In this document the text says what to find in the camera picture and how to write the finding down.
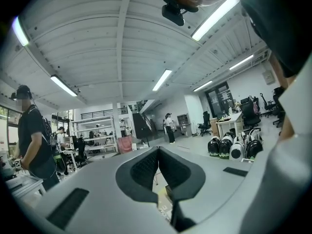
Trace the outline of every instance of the hand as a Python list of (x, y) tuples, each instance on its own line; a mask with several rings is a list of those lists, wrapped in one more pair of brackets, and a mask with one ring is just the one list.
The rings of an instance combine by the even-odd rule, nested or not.
[(20, 165), (22, 166), (23, 169), (29, 170), (29, 164), (27, 164), (24, 159), (20, 160)]

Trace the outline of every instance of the shelving unit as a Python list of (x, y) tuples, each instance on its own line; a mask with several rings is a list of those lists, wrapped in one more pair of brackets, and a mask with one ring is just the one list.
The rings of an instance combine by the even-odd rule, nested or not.
[[(83, 125), (87, 125), (87, 124), (89, 124), (89, 125), (90, 124), (100, 125), (101, 122), (110, 122), (110, 126), (101, 126), (101, 127), (81, 129), (81, 127)], [(94, 138), (84, 139), (84, 141), (97, 141), (97, 140), (106, 140), (107, 138), (111, 138), (113, 140), (112, 143), (105, 144), (105, 145), (103, 144), (103, 145), (99, 145), (99, 146), (86, 146), (85, 151), (104, 150), (106, 152), (106, 149), (108, 147), (113, 147), (113, 148), (115, 148), (115, 151), (118, 152), (113, 116), (76, 120), (76, 121), (73, 121), (73, 123), (74, 123), (74, 134), (77, 135), (77, 137), (79, 136), (79, 133), (82, 133), (82, 132), (88, 132), (88, 135), (89, 135), (90, 131), (101, 130), (101, 129), (105, 129), (105, 128), (112, 128), (113, 135), (95, 136)]]

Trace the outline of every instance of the staircase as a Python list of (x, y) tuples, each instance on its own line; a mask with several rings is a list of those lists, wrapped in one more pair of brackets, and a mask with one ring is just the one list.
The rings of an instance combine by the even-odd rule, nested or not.
[(133, 122), (136, 129), (136, 137), (137, 138), (145, 138), (146, 136), (151, 136), (152, 133), (152, 125), (149, 119), (145, 115), (141, 115), (139, 113), (133, 114)]

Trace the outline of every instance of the ceiling light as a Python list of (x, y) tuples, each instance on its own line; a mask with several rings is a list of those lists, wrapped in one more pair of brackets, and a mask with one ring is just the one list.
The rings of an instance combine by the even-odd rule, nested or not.
[(16, 17), (13, 21), (12, 24), (13, 30), (15, 32), (15, 35), (17, 36), (17, 38), (19, 39), (19, 42), (21, 43), (21, 45), (24, 47), (26, 46), (29, 41), (24, 33), (24, 31), (22, 30), (21, 26), (20, 26), (20, 21), (19, 21), (19, 17)]
[(4, 116), (4, 115), (0, 115), (0, 116), (2, 116), (2, 117), (6, 117), (6, 118), (10, 118), (10, 117), (8, 117), (8, 116)]
[(64, 89), (67, 93), (69, 93), (71, 96), (76, 97), (77, 94), (69, 88), (60, 78), (58, 78), (57, 75), (52, 75), (51, 80), (54, 81), (59, 87)]
[(166, 69), (165, 72), (160, 77), (159, 81), (157, 82), (156, 86), (153, 88), (153, 91), (157, 91), (160, 86), (164, 83), (164, 81), (168, 78), (171, 74), (172, 70)]
[(212, 82), (213, 82), (212, 80), (211, 80), (211, 81), (208, 81), (207, 83), (205, 83), (204, 85), (200, 86), (199, 88), (196, 88), (196, 89), (194, 90), (194, 92), (196, 92), (196, 91), (202, 89), (203, 87), (206, 87), (207, 85), (209, 85), (209, 84), (212, 83)]
[(192, 38), (199, 41), (239, 0), (226, 0), (213, 14), (194, 32)]
[(254, 57), (254, 55), (251, 55), (251, 56), (247, 57), (246, 59), (243, 59), (241, 62), (239, 62), (238, 64), (234, 65), (232, 68), (230, 68), (230, 70), (232, 70), (232, 69), (238, 67), (239, 65), (241, 65), (242, 63), (248, 61), (249, 59), (251, 59), (251, 58), (253, 58), (253, 57)]

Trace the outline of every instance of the box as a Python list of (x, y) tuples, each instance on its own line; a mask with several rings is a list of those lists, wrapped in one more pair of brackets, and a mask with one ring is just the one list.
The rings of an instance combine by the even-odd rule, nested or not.
[(217, 126), (217, 124), (216, 124), (217, 121), (218, 121), (217, 118), (212, 118), (212, 119), (210, 120), (211, 130), (212, 130), (214, 136), (220, 137), (219, 130), (218, 130), (218, 126)]

